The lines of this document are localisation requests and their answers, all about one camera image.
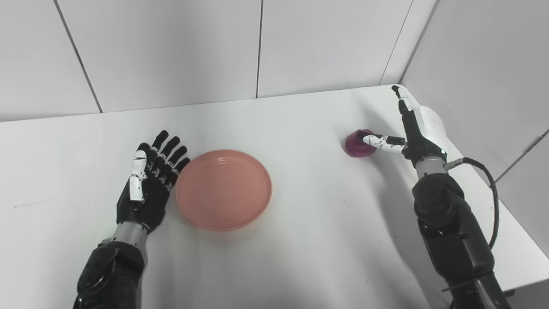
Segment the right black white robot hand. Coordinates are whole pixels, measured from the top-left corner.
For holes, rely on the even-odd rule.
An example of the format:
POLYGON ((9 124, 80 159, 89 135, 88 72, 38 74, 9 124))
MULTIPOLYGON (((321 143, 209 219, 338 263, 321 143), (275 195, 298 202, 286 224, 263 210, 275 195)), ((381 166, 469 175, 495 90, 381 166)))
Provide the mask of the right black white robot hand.
POLYGON ((359 140, 386 152, 400 153, 415 166, 428 158, 447 164, 448 138, 441 118, 431 108, 408 96, 401 85, 391 87, 398 98, 398 110, 405 137, 361 133, 359 140))

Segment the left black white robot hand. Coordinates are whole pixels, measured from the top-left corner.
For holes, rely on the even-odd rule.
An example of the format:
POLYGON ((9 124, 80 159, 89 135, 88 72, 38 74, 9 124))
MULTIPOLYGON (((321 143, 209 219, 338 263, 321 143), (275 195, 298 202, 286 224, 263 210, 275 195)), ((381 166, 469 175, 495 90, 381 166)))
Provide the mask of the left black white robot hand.
POLYGON ((133 222, 151 233, 161 224, 171 190, 190 162, 178 136, 163 130, 143 142, 132 160, 130 176, 116 204, 116 223, 133 222))

